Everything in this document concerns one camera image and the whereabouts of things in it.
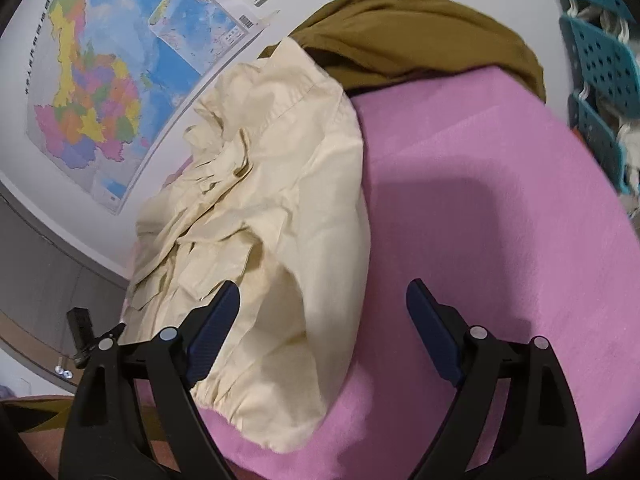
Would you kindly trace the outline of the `cream beige jacket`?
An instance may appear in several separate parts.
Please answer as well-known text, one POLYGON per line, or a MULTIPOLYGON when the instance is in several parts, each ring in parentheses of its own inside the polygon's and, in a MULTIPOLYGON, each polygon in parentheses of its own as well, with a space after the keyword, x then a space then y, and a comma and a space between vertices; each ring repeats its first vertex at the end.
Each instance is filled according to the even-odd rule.
POLYGON ((363 138, 342 86, 292 39, 195 103, 191 161, 147 200, 124 341, 179 325, 237 284, 238 317, 192 389, 263 448, 302 448, 352 360, 369 267, 363 138))

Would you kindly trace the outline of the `olive brown garment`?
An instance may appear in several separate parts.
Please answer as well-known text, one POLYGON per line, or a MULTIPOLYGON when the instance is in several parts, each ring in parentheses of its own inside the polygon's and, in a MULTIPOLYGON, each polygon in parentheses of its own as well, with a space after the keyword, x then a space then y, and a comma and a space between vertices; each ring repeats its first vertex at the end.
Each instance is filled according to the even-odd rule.
POLYGON ((495 66, 547 99, 544 70, 525 41, 452 0, 333 0, 290 38, 350 96, 495 66))

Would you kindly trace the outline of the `colourful wall map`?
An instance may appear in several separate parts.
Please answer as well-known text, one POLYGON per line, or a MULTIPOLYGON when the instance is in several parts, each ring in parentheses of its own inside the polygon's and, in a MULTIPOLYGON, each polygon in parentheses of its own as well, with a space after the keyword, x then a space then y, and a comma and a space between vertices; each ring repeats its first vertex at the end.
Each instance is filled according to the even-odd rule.
POLYGON ((27 137, 118 214, 167 130, 261 30, 240 0, 48 0, 27 137))

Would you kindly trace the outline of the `teal plastic storage rack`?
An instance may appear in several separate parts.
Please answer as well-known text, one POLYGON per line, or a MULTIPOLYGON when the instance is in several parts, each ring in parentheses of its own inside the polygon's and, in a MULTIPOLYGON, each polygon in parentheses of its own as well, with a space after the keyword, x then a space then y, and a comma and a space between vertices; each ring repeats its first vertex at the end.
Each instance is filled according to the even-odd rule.
POLYGON ((639 0, 561 0, 577 130, 617 192, 639 195, 639 0))

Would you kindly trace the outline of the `pink floral bed sheet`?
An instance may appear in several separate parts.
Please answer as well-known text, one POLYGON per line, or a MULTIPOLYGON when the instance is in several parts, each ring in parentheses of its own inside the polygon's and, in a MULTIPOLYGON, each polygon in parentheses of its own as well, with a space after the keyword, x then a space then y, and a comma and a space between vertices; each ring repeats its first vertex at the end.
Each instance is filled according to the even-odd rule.
POLYGON ((288 453, 204 408, 224 455, 269 479, 405 478, 454 394, 405 308, 420 278, 498 337, 551 340, 588 466, 603 465, 639 411, 639 243, 590 154, 495 68, 349 101, 370 255, 347 375, 309 441, 288 453))

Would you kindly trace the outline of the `grey wardrobe door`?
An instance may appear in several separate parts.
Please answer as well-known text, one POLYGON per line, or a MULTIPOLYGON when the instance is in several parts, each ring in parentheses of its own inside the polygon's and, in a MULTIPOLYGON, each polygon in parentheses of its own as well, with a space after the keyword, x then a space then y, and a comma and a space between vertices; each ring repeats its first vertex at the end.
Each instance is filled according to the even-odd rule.
POLYGON ((101 335, 120 318, 126 281, 57 236, 1 189, 1 349, 73 391, 82 371, 66 314, 90 312, 101 335))

